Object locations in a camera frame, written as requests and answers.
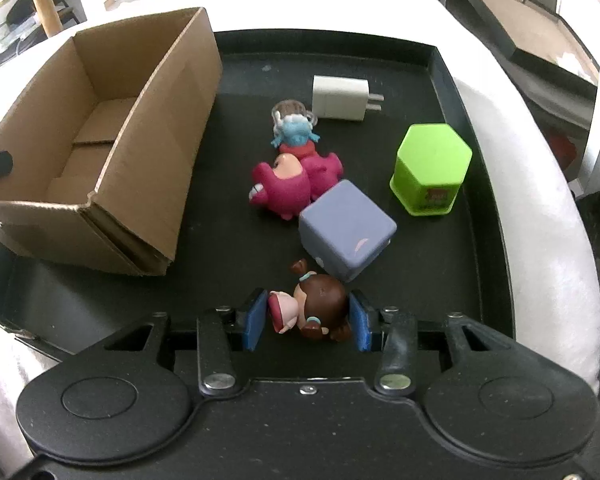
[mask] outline white power adapter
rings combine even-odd
[[[314,75],[311,111],[317,117],[361,121],[367,110],[382,109],[379,104],[370,103],[370,100],[384,101],[384,96],[370,94],[366,79]]]

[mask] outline round black pad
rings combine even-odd
[[[472,352],[431,385],[424,408],[453,444],[488,460],[530,465],[573,454],[593,430],[595,395],[583,380],[544,361]]]
[[[81,354],[29,383],[16,416],[33,450],[67,463],[115,463],[173,435],[191,412],[187,387],[142,353]]]
[[[134,386],[113,377],[83,379],[62,394],[65,409],[81,418],[113,418],[126,412],[138,393]]]

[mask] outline clear plastic cup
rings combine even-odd
[[[295,99],[285,99],[284,101],[280,101],[271,109],[271,118],[273,119],[273,125],[276,125],[276,112],[280,112],[280,119],[284,119],[285,116],[291,114],[300,114],[304,115],[312,126],[315,126],[318,123],[318,117],[315,114],[307,110],[306,107]]]

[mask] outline cardboard box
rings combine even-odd
[[[81,30],[0,123],[0,241],[21,256],[164,274],[222,65],[205,9]]]

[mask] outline black tray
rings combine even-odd
[[[0,244],[0,323],[58,360],[156,310],[172,327],[195,326],[204,308],[237,306],[257,286],[292,291],[289,265],[307,254],[297,221],[249,206],[251,168],[272,161],[272,106],[311,103],[315,74],[365,78],[384,94],[382,112],[361,123],[320,120],[318,151],[338,154],[345,176],[398,224],[392,243],[349,288],[374,304],[400,305],[419,319],[462,311],[514,336],[506,252],[489,177],[458,90],[432,46],[318,30],[216,34],[224,73],[206,126],[180,229],[164,277],[105,274],[15,256]],[[411,217],[389,189],[410,124],[449,123],[474,150],[449,215]],[[155,125],[159,134],[160,124]],[[352,345],[320,350],[267,326],[259,376],[362,376],[377,357]],[[298,352],[304,352],[299,358]]]

